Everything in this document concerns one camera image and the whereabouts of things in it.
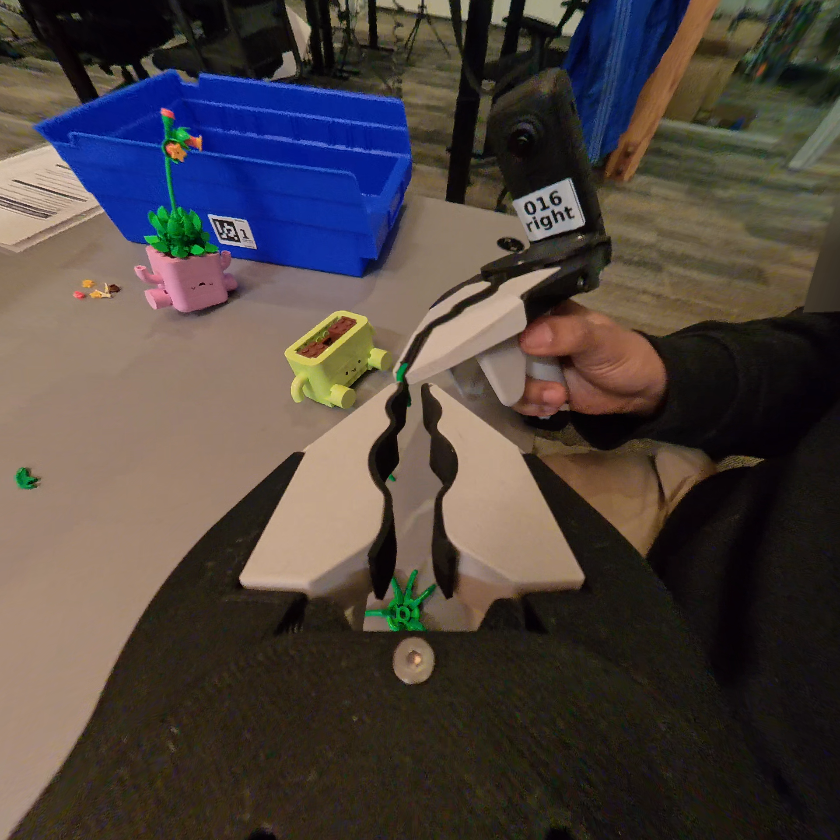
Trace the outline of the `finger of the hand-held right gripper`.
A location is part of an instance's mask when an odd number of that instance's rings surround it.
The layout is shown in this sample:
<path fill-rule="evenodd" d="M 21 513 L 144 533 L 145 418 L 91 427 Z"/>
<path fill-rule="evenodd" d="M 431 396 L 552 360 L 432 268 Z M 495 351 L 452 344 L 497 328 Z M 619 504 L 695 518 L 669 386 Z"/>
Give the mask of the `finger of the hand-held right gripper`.
<path fill-rule="evenodd" d="M 417 324 L 414 333 L 407 341 L 404 351 L 399 358 L 394 363 L 394 373 L 401 363 L 407 363 L 408 368 L 415 363 L 417 356 L 427 343 L 431 331 L 435 326 L 452 318 L 451 311 L 464 300 L 472 298 L 475 294 L 481 294 L 485 288 L 489 288 L 491 283 L 482 277 L 471 277 L 451 288 L 448 288 L 434 304 L 425 311 L 425 316 Z"/>
<path fill-rule="evenodd" d="M 552 287 L 559 277 L 559 267 L 544 267 L 514 278 L 489 281 L 489 288 L 461 301 L 451 311 L 452 318 L 435 326 L 415 363 L 407 370 L 407 383 L 422 383 L 518 336 L 534 318 L 528 314 L 529 294 Z"/>

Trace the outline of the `person's right forearm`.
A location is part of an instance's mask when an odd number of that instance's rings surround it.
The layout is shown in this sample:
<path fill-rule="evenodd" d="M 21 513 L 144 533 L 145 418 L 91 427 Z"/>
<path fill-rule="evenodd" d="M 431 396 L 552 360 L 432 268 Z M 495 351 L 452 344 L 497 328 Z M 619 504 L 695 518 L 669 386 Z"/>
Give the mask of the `person's right forearm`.
<path fill-rule="evenodd" d="M 814 443 L 837 456 L 838 313 L 797 310 L 638 336 L 664 363 L 664 397 L 647 416 L 572 411 L 587 443 L 614 448 L 649 438 L 714 458 L 777 457 Z"/>

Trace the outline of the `blue storage bin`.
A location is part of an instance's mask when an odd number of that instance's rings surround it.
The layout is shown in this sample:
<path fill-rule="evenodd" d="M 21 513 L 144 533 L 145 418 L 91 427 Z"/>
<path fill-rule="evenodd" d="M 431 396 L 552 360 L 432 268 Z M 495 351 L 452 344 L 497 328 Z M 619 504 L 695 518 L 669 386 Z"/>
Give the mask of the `blue storage bin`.
<path fill-rule="evenodd" d="M 669 47 L 688 1 L 588 1 L 562 63 L 591 164 L 627 130 L 638 94 Z"/>
<path fill-rule="evenodd" d="M 167 70 L 35 124 L 119 234 L 145 246 L 168 204 L 159 110 L 202 137 L 172 166 L 177 201 L 239 260 L 361 277 L 411 181 L 401 100 Z M 245 218 L 257 250 L 222 246 L 207 214 Z"/>

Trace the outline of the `person's right hand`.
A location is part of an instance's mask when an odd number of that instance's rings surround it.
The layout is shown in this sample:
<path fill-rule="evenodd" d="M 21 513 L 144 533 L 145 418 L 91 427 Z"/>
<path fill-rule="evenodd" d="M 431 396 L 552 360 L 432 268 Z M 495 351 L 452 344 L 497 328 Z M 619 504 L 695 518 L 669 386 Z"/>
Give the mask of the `person's right hand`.
<path fill-rule="evenodd" d="M 665 398 L 665 366 L 639 333 L 567 300 L 527 326 L 519 347 L 561 361 L 564 384 L 528 377 L 512 408 L 548 417 L 562 407 L 581 414 L 651 416 Z"/>

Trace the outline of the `person's beige trousers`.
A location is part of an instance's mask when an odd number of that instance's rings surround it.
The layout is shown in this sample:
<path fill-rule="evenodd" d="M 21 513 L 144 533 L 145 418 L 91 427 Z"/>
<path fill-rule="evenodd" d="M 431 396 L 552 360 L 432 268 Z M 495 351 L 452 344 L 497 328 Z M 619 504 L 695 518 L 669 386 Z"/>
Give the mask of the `person's beige trousers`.
<path fill-rule="evenodd" d="M 539 458 L 641 556 L 687 491 L 717 473 L 707 454 L 651 440 L 614 450 L 561 446 Z"/>

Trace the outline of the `white label tag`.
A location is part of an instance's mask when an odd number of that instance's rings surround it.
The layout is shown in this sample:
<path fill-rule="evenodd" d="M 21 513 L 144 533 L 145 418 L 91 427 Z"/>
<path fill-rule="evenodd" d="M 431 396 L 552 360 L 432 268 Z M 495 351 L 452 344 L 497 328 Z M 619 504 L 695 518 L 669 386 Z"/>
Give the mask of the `white label tag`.
<path fill-rule="evenodd" d="M 257 250 L 249 223 L 245 218 L 207 214 L 212 234 L 222 246 Z"/>

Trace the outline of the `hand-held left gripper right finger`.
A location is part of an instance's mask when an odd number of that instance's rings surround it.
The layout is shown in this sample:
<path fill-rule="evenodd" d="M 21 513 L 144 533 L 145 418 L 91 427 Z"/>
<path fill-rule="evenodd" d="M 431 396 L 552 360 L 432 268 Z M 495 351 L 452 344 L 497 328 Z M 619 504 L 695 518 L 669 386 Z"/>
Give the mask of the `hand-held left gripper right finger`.
<path fill-rule="evenodd" d="M 538 458 L 434 384 L 421 388 L 428 464 L 439 481 L 431 561 L 439 628 L 477 628 L 498 600 L 577 591 L 584 571 L 531 467 Z"/>

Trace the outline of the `person's black jacket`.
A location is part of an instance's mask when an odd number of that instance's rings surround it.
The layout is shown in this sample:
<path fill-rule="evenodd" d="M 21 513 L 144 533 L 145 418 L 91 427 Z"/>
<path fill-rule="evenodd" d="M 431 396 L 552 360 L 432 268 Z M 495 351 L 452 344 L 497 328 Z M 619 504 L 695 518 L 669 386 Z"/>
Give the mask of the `person's black jacket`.
<path fill-rule="evenodd" d="M 838 838 L 838 408 L 691 488 L 648 560 L 785 810 Z"/>

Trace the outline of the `clear plastic bag with leaflet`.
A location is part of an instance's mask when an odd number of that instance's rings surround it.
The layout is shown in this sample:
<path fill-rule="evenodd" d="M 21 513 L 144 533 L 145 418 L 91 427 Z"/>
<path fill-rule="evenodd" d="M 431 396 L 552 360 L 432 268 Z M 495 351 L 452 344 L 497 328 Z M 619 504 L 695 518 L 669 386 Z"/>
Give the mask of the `clear plastic bag with leaflet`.
<path fill-rule="evenodd" d="M 1 160 L 1 250 L 19 253 L 102 208 L 45 144 Z"/>

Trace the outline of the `lime green brick planter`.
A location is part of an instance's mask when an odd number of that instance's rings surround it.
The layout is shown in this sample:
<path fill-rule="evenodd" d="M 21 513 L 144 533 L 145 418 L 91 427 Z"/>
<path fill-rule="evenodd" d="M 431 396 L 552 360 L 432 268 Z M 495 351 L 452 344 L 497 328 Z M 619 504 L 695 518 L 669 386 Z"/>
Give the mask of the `lime green brick planter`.
<path fill-rule="evenodd" d="M 392 356 L 375 347 L 368 318 L 337 310 L 297 341 L 284 357 L 294 378 L 292 401 L 309 398 L 327 407 L 349 408 L 355 401 L 354 383 L 369 370 L 389 370 Z"/>

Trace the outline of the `wooden ceiling beam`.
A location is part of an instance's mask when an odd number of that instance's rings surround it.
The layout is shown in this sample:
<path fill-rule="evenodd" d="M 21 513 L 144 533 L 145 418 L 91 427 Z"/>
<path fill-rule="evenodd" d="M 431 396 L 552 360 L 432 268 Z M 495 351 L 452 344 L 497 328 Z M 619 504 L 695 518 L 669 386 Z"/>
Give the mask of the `wooden ceiling beam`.
<path fill-rule="evenodd" d="M 688 3 L 671 44 L 638 94 L 627 130 L 605 163 L 604 180 L 627 183 L 635 174 L 717 7 L 718 1 Z"/>

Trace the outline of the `pink brick planter with plant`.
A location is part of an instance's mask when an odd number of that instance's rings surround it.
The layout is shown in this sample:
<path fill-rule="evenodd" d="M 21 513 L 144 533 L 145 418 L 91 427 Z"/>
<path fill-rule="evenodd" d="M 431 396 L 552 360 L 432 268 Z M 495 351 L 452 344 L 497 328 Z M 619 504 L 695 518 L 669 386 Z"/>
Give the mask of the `pink brick planter with plant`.
<path fill-rule="evenodd" d="M 237 290 L 237 281 L 227 271 L 229 251 L 215 247 L 199 216 L 175 198 L 172 166 L 184 163 L 189 151 L 201 151 L 202 137 L 175 126 L 169 108 L 162 107 L 159 116 L 168 204 L 148 213 L 152 227 L 145 236 L 148 266 L 138 264 L 134 271 L 148 286 L 144 296 L 152 310 L 171 307 L 188 314 L 224 304 Z"/>

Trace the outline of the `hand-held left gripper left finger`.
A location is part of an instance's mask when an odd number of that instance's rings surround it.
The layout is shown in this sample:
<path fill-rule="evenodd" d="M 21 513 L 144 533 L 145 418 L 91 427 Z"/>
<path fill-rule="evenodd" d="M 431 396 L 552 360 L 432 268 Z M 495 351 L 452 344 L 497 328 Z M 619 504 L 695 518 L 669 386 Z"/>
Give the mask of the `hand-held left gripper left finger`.
<path fill-rule="evenodd" d="M 239 573 L 242 588 L 342 604 L 387 594 L 395 567 L 388 477 L 407 406 L 407 383 L 392 383 L 299 454 Z"/>

